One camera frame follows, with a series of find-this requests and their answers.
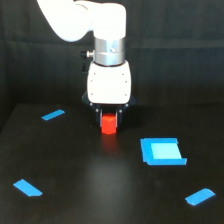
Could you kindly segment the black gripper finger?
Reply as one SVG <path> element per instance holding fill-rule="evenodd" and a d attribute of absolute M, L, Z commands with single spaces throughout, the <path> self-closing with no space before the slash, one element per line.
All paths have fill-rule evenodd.
<path fill-rule="evenodd" d="M 123 119 L 123 107 L 117 107 L 116 108 L 116 127 L 117 129 L 120 128 L 122 124 L 122 119 Z"/>
<path fill-rule="evenodd" d="M 99 127 L 102 127 L 102 108 L 96 108 L 95 109 L 95 115 L 96 115 L 96 122 L 99 124 Z"/>

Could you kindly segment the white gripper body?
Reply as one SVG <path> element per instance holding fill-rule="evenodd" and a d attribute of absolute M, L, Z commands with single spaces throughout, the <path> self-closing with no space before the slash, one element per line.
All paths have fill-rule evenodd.
<path fill-rule="evenodd" d="M 84 102 L 96 113 L 103 105 L 126 107 L 136 103 L 131 93 L 132 78 L 128 61 L 114 67 L 105 67 L 91 62 L 87 75 L 87 91 L 83 95 Z"/>

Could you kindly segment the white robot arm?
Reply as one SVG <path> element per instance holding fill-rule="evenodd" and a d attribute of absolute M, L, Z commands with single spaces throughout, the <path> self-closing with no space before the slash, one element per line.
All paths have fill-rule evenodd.
<path fill-rule="evenodd" d="M 112 134 L 124 110 L 135 103 L 131 94 L 131 72 L 125 59 L 126 8 L 118 3 L 90 0 L 37 0 L 40 10 L 58 37 L 67 42 L 81 40 L 91 32 L 94 49 L 82 56 L 90 59 L 87 90 L 82 100 L 96 114 L 101 130 Z"/>

